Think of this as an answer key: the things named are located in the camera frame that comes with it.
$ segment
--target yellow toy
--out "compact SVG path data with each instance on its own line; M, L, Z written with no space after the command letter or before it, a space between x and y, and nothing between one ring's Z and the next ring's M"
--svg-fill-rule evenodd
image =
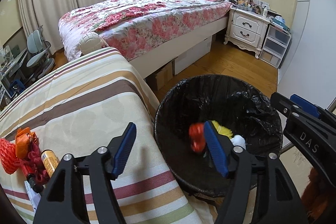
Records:
M229 130L228 128L221 126L217 121L212 121L212 124L216 128L217 132L220 135L228 136L229 139L232 139L232 130Z

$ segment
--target screw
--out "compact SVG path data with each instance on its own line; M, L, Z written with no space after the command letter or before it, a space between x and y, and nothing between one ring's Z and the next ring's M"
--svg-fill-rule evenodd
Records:
M64 155L64 157L63 157L64 160L71 160L71 158L72 158L72 155L71 155L71 154L66 154L66 155Z
M273 160L276 160L278 158L278 156L275 153L269 153L268 156Z
M104 154L104 153L106 153L106 151L107 151L107 148L104 147L104 146L98 148L98 153L99 153L99 154Z
M235 146L233 148L233 151L236 152L236 153L241 153L241 152L244 151L244 149L242 147L240 147L240 146Z

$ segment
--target floral bedspread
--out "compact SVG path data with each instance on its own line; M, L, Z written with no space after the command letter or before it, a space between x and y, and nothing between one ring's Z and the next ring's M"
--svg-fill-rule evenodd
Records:
M58 23L66 57L80 57L79 41L96 32L132 60L162 43L213 22L229 11L224 0L106 0L66 13Z

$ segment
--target trash can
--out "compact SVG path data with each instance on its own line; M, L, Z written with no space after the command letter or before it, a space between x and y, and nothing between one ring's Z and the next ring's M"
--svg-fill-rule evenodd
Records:
M190 194L224 197L229 188L209 163L191 150L189 126L215 120L241 135L246 150L266 156L280 155L282 126L268 97L252 85L226 75L201 75L184 79L165 96L157 109L154 138L181 188ZM256 186L256 176L251 187Z

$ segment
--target gray chair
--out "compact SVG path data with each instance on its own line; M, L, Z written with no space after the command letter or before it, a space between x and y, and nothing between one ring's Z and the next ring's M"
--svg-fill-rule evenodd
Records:
M48 50L50 47L50 42L44 40L43 36L41 35L41 27L28 36L28 51L35 55L28 61L27 67L32 68L36 65L39 65L38 69L30 77L33 82L35 82L36 78L40 79L46 75L55 64L55 60L53 58L49 58L50 54Z

